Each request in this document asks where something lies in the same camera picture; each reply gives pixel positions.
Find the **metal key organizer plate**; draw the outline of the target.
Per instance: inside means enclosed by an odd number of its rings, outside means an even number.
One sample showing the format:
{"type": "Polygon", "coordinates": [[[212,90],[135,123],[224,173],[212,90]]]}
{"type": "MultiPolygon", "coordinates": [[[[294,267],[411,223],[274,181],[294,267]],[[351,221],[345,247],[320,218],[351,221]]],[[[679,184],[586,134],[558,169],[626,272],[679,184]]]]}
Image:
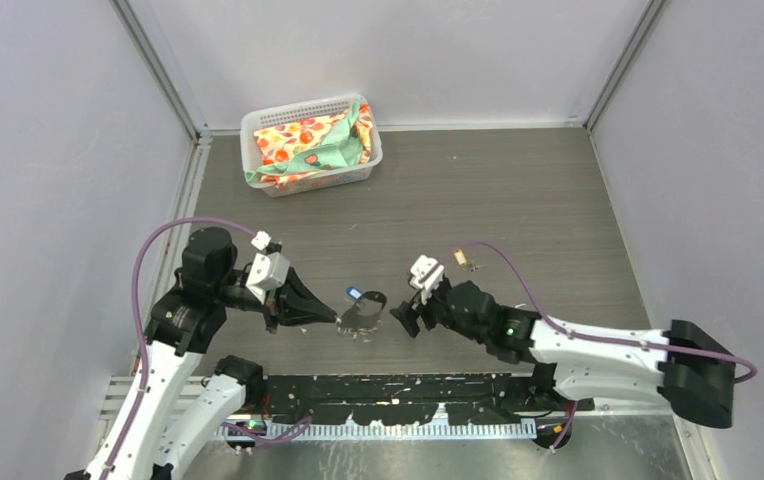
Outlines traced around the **metal key organizer plate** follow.
{"type": "Polygon", "coordinates": [[[386,313],[387,296],[380,291],[363,291],[364,296],[352,304],[336,321],[336,333],[354,342],[369,343],[379,332],[386,313]]]}

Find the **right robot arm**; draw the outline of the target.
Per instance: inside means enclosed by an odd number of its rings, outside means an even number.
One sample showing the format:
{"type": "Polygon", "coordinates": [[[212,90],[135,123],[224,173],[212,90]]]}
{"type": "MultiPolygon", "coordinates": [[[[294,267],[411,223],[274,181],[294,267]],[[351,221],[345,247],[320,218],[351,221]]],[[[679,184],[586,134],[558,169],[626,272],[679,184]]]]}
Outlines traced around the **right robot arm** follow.
{"type": "Polygon", "coordinates": [[[391,309],[406,332],[442,326],[498,360],[534,365],[529,397],[542,410],[565,400],[619,399],[667,406],[701,426],[732,427],[736,366],[731,352],[695,323],[622,330],[545,320],[498,303],[466,281],[442,279],[391,309]]]}

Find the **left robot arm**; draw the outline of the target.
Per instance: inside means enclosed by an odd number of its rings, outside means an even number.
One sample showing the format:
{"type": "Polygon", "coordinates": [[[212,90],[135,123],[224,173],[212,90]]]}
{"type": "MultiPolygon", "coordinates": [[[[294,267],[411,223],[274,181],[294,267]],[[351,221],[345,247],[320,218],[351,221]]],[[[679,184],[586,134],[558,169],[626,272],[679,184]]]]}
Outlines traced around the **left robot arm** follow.
{"type": "Polygon", "coordinates": [[[171,221],[148,237],[133,267],[131,302],[139,366],[95,457],[68,473],[70,479],[181,479],[230,415],[251,414],[263,405],[262,366],[230,355],[186,411],[171,417],[229,309],[261,314],[269,332],[339,320],[303,284],[269,234],[214,217],[171,221]],[[162,233],[187,223],[202,227],[190,234],[173,286],[144,322],[139,281],[145,254],[162,233]]]}

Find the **blue tagged key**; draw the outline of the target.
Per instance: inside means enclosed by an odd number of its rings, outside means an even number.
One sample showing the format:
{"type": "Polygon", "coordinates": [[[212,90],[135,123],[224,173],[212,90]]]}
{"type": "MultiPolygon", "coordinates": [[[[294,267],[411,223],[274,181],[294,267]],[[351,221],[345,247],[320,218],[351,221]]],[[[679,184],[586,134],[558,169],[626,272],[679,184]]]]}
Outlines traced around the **blue tagged key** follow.
{"type": "Polygon", "coordinates": [[[364,292],[355,286],[350,286],[346,289],[346,295],[351,301],[358,302],[363,298],[364,292]]]}

